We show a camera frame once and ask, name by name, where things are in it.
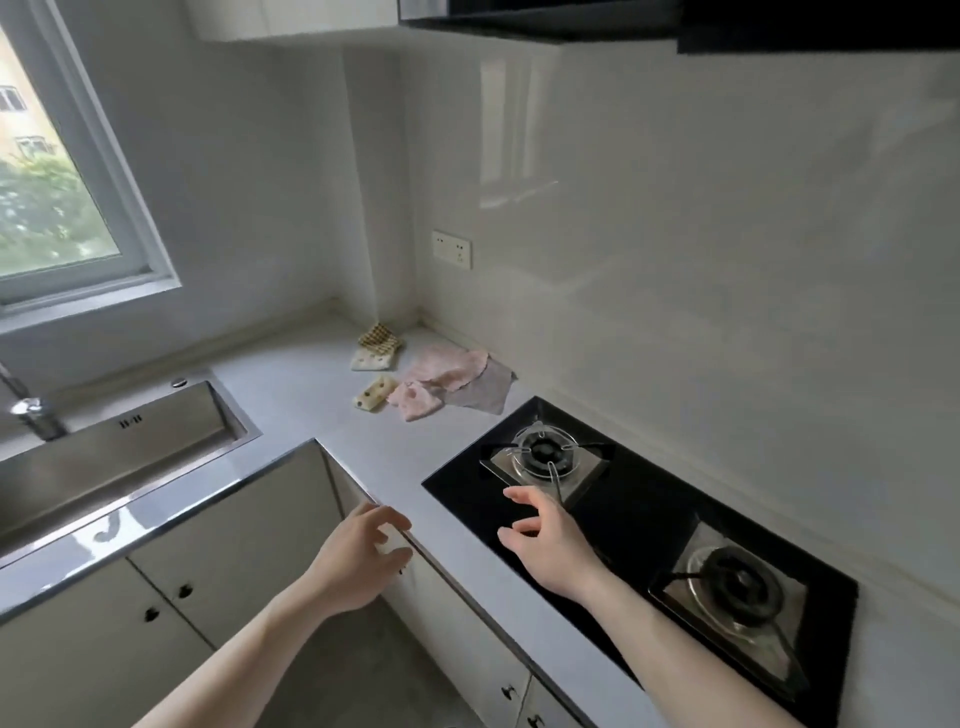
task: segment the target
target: window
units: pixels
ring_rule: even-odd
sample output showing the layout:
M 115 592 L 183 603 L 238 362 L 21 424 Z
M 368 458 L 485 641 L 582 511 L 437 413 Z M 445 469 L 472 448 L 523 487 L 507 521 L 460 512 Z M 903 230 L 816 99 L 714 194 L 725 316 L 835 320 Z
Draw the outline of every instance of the window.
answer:
M 0 111 L 26 111 L 20 94 L 11 85 L 0 86 Z
M 0 316 L 169 278 L 54 0 L 0 2 Z
M 18 136 L 16 145 L 27 159 L 33 159 L 37 155 L 52 155 L 57 149 L 42 136 Z

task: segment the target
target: tree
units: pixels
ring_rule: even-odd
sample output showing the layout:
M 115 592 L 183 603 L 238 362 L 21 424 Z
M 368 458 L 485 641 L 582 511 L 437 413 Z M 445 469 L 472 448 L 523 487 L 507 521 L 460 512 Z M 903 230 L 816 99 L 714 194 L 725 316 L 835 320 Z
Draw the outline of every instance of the tree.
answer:
M 0 276 L 116 253 L 69 159 L 0 159 Z

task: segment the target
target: person's left hand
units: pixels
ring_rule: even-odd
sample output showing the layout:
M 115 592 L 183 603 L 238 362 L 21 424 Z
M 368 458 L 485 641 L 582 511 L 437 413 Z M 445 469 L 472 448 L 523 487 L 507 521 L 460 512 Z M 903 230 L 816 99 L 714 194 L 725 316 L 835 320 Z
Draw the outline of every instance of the person's left hand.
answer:
M 329 535 L 300 578 L 299 586 L 316 599 L 325 617 L 367 606 L 410 561 L 411 548 L 390 553 L 376 549 L 387 542 L 379 528 L 386 524 L 400 531 L 411 527 L 410 520 L 390 506 L 357 506 Z

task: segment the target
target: gray cloth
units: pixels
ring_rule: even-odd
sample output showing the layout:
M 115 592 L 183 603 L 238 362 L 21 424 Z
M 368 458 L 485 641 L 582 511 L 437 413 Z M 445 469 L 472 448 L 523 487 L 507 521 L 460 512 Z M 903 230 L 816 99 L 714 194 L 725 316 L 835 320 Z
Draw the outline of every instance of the gray cloth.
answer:
M 444 392 L 443 400 L 458 407 L 472 407 L 492 415 L 502 415 L 514 373 L 494 359 L 487 360 L 483 374 L 455 392 Z

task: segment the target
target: upper cabinet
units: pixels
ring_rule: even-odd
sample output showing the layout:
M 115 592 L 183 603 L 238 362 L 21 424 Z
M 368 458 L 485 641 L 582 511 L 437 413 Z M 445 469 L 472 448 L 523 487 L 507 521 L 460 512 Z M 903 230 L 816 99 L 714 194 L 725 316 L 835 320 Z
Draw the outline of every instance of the upper cabinet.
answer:
M 261 0 L 187 0 L 187 8 L 203 40 L 250 40 L 270 34 Z
M 250 40 L 393 28 L 396 0 L 187 0 L 203 40 Z

